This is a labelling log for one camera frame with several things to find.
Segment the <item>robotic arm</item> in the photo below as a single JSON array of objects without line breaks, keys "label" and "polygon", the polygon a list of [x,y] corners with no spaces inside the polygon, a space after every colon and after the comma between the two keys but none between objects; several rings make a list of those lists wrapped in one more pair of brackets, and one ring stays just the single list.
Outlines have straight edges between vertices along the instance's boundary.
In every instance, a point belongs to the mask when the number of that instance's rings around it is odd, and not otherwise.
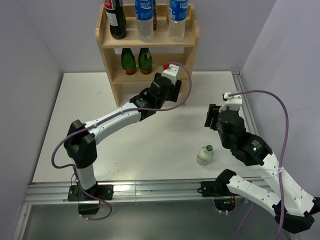
[{"label": "robotic arm", "polygon": [[274,192],[254,185],[229,169],[216,178],[218,188],[260,205],[279,223],[281,194],[278,173],[281,171],[285,203],[283,228],[294,234],[308,230],[315,221],[312,215],[320,212],[320,198],[308,194],[285,169],[279,169],[278,159],[268,144],[246,131],[245,121],[239,116],[242,97],[229,96],[230,93],[223,95],[223,106],[209,105],[204,126],[218,131],[222,146],[255,171]]},{"label": "robotic arm", "polygon": [[[155,74],[150,87],[131,98],[120,109],[85,123],[76,120],[71,124],[67,135],[84,129],[85,126],[92,126],[101,120],[106,120],[115,113],[123,113],[126,109],[161,109],[165,101],[176,102],[182,84],[179,80],[179,74],[180,68],[170,64],[161,74]],[[155,113],[152,110],[129,111],[106,120],[105,123],[97,125],[91,130],[77,134],[64,143],[68,156],[72,158],[75,164],[78,180],[84,190],[93,196],[99,196],[98,183],[93,167],[93,163],[97,159],[97,145],[125,126],[140,122]]]}]

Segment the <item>green bottle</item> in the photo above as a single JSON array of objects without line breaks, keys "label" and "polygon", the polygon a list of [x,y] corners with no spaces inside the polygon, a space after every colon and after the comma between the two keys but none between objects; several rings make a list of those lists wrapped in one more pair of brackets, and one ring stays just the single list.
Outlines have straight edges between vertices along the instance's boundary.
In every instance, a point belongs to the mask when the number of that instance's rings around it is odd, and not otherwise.
[{"label": "green bottle", "polygon": [[127,75],[132,75],[136,72],[136,60],[130,48],[122,48],[121,65]]},{"label": "green bottle", "polygon": [[150,74],[152,72],[152,56],[149,48],[144,47],[140,49],[138,62],[142,74]]}]

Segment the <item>shelf board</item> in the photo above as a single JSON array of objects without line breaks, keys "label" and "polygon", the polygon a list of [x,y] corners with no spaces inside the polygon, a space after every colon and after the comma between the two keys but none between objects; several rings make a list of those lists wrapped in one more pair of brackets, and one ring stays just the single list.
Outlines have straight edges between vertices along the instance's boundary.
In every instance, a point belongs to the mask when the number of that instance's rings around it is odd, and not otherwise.
[{"label": "shelf board", "polygon": [[[138,63],[139,54],[133,54],[136,63]],[[152,54],[153,68],[151,74],[142,74],[139,67],[136,68],[136,73],[133,75],[126,75],[121,66],[121,54],[115,55],[115,61],[113,66],[113,84],[132,84],[132,83],[151,83],[154,80],[155,73],[162,73],[163,64],[165,62],[179,62],[185,64],[183,53],[154,53]],[[180,70],[180,80],[187,81],[187,73]]]},{"label": "shelf board", "polygon": [[135,17],[126,17],[126,37],[120,40],[114,39],[111,36],[110,25],[108,19],[106,20],[102,48],[193,47],[195,43],[196,37],[189,24],[186,24],[184,39],[182,41],[170,41],[165,16],[157,16],[154,39],[150,42],[142,42],[138,39],[137,19]]}]

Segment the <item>tabletop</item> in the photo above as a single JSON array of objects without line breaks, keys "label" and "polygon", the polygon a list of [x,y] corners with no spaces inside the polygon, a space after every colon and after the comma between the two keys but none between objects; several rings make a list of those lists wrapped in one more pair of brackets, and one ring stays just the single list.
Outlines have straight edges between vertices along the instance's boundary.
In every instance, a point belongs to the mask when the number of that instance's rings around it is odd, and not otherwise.
[{"label": "tabletop", "polygon": [[[124,90],[127,94],[123,104],[144,87],[129,85]],[[209,104],[223,104],[222,94],[229,91],[236,91],[231,72],[193,72],[186,105],[126,126],[97,146],[98,158],[93,165],[97,181],[212,179],[227,168],[242,177],[257,177],[222,147],[217,131],[204,127]],[[175,104],[166,102],[162,108]],[[33,182],[70,181],[71,168],[55,169],[51,165],[53,149],[74,120],[84,123],[116,109],[106,73],[65,73]],[[244,117],[242,109],[239,115]],[[213,146],[213,161],[209,166],[200,166],[196,156],[206,145]],[[71,163],[63,147],[55,161],[58,165]]]}]

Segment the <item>water bottle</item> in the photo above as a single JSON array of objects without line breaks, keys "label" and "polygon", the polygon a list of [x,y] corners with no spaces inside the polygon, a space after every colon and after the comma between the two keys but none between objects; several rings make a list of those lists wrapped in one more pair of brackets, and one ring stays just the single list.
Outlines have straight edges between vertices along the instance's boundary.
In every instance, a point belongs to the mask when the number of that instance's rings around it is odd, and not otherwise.
[{"label": "water bottle", "polygon": [[138,39],[141,42],[150,42],[154,39],[153,0],[135,0],[135,16],[138,27]]},{"label": "water bottle", "polygon": [[209,163],[211,163],[213,156],[213,147],[211,145],[204,146],[196,156],[196,162],[201,166],[208,166]]},{"label": "water bottle", "polygon": [[169,39],[181,42],[185,37],[188,0],[170,0]]}]

